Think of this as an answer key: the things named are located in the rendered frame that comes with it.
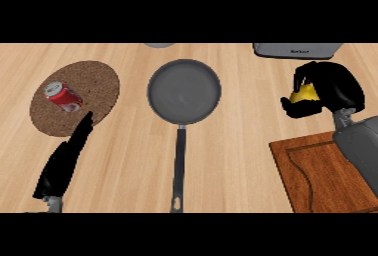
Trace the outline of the yellow lemon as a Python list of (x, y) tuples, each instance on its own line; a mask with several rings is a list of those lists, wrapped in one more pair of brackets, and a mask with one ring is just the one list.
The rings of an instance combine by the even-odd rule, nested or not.
[(319, 96), (312, 84), (303, 84), (300, 86), (300, 91), (291, 93), (290, 101), (292, 103), (297, 103), (303, 100), (315, 100), (315, 101), (319, 100)]

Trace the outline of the round brown cork placemat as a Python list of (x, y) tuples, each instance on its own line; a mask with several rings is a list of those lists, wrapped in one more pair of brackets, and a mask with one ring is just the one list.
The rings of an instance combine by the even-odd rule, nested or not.
[[(81, 99), (77, 111), (67, 112), (46, 97), (44, 88), (62, 82)], [(37, 130), (49, 136), (67, 137), (89, 112), (93, 124), (109, 114), (120, 95), (120, 78), (109, 65), (99, 61), (80, 61), (62, 67), (36, 90), (30, 117)]]

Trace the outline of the brown wooden cutting board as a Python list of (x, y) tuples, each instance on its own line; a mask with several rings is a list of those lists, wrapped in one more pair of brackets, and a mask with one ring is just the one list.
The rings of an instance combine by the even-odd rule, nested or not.
[(378, 213), (378, 198), (332, 132), (269, 143), (295, 213)]

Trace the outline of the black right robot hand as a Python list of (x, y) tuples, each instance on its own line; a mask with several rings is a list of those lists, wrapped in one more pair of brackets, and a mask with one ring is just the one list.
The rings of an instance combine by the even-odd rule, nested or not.
[(300, 91), (301, 83), (310, 83), (319, 99), (304, 99), (292, 103), (281, 98), (282, 108), (291, 118), (303, 118), (322, 112), (355, 108), (365, 109), (365, 94), (360, 84), (349, 69), (334, 62), (309, 62), (294, 72), (294, 92)]

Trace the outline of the grey appliance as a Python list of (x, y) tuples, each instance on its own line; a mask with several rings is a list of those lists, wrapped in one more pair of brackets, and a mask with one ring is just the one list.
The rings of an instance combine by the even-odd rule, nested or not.
[(341, 43), (254, 43), (254, 53), (266, 58), (331, 59)]

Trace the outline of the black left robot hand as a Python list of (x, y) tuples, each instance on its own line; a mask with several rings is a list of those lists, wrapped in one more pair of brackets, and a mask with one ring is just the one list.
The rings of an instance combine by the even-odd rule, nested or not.
[(72, 136), (64, 141), (52, 153), (39, 178), (33, 197), (43, 199), (47, 196), (62, 197), (71, 182), (77, 159), (93, 131), (93, 112), (81, 119)]

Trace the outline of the grey frying pan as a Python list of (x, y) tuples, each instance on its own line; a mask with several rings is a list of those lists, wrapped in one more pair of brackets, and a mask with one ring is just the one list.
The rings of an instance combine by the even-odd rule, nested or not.
[(177, 125), (171, 213), (183, 212), (186, 126), (213, 113), (222, 97), (220, 79), (198, 60), (177, 59), (155, 71), (148, 83), (148, 102), (160, 118)]

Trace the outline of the red soda can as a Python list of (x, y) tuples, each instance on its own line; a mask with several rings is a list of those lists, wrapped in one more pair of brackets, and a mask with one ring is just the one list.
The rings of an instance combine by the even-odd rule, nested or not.
[(75, 112), (83, 106), (83, 99), (65, 82), (55, 81), (47, 84), (44, 97), (68, 113)]

